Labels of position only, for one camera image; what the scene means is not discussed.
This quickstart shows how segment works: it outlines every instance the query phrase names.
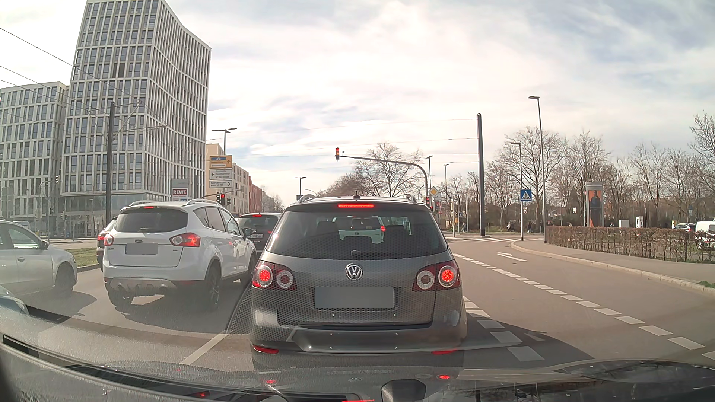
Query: yellow sign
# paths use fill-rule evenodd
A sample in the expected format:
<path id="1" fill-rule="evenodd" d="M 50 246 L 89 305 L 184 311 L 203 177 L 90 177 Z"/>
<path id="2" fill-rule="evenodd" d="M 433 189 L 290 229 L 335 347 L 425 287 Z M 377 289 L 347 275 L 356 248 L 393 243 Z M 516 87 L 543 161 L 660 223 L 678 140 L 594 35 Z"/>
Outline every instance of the yellow sign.
<path id="1" fill-rule="evenodd" d="M 209 169 L 217 169 L 221 167 L 231 167 L 233 165 L 232 155 L 216 155 L 209 157 Z"/>

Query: license plate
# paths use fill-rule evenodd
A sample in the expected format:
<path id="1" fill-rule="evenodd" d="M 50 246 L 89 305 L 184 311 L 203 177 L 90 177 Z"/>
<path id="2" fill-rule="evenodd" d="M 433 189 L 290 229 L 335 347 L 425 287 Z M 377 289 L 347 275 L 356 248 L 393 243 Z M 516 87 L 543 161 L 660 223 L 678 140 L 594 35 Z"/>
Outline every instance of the license plate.
<path id="1" fill-rule="evenodd" d="M 124 254 L 128 255 L 157 255 L 159 254 L 158 244 L 128 244 L 125 246 Z"/>
<path id="2" fill-rule="evenodd" d="M 315 288 L 315 308 L 394 308 L 395 289 Z"/>

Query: fence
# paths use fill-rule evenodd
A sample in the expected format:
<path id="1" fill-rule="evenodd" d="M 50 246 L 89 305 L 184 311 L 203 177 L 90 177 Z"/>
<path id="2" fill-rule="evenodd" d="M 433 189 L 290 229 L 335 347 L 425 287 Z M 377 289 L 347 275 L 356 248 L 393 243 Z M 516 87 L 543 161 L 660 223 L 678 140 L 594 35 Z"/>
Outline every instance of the fence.
<path id="1" fill-rule="evenodd" d="M 688 263 L 715 263 L 715 234 L 625 227 L 549 226 L 546 241 L 561 247 Z"/>

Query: curb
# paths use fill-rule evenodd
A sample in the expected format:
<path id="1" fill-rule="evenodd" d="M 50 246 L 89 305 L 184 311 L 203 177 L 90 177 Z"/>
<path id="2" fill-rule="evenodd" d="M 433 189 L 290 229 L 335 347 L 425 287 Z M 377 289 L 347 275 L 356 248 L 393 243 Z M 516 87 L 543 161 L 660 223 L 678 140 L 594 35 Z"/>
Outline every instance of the curb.
<path id="1" fill-rule="evenodd" d="M 99 268 L 99 264 L 85 265 L 84 267 L 77 267 L 77 272 L 82 273 L 84 271 L 96 270 L 97 268 Z"/>
<path id="2" fill-rule="evenodd" d="M 607 270 L 624 271 L 630 274 L 640 275 L 641 277 L 645 277 L 648 279 L 655 279 L 667 285 L 688 288 L 689 290 L 694 290 L 696 292 L 703 293 L 704 295 L 715 297 L 715 288 L 708 288 L 703 285 L 698 285 L 697 283 L 690 282 L 689 280 L 673 278 L 672 276 L 662 275 L 659 273 L 650 273 L 648 271 L 637 270 L 635 268 L 621 267 L 620 265 L 602 263 L 600 261 L 584 260 L 583 258 L 547 253 L 546 251 L 530 250 L 528 248 L 517 246 L 516 244 L 514 244 L 514 242 L 511 243 L 511 247 L 514 250 L 521 251 L 522 253 L 540 255 L 542 257 L 555 258 L 557 260 L 564 260 L 582 265 L 590 265 L 592 267 L 605 268 Z"/>

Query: lamp post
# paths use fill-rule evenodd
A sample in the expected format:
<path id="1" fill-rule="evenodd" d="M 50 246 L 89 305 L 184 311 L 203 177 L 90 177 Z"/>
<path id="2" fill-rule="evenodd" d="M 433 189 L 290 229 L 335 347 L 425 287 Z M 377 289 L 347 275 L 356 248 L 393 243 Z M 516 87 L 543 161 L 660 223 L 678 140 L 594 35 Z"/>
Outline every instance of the lamp post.
<path id="1" fill-rule="evenodd" d="M 521 213 L 521 241 L 524 241 L 524 203 L 521 202 L 521 189 L 524 188 L 524 164 L 521 162 L 521 141 L 514 141 L 512 145 L 519 146 L 519 173 L 521 178 L 519 179 L 519 212 Z"/>
<path id="2" fill-rule="evenodd" d="M 236 127 L 229 128 L 229 129 L 213 129 L 213 130 L 211 130 L 211 131 L 223 131 L 223 132 L 224 132 L 224 154 L 226 154 L 226 155 L 227 155 L 227 152 L 226 152 L 226 134 L 230 133 L 232 130 L 235 130 L 235 129 L 236 129 Z"/>
<path id="3" fill-rule="evenodd" d="M 293 178 L 298 179 L 298 195 L 303 195 L 303 179 L 305 179 L 305 176 Z"/>
<path id="4" fill-rule="evenodd" d="M 541 197 L 543 198 L 543 242 L 546 242 L 546 166 L 543 163 L 543 129 L 541 128 L 541 103 L 539 102 L 539 97 L 530 96 L 529 99 L 536 100 L 536 106 L 538 108 L 538 133 L 541 137 L 541 178 L 543 180 L 543 193 Z"/>

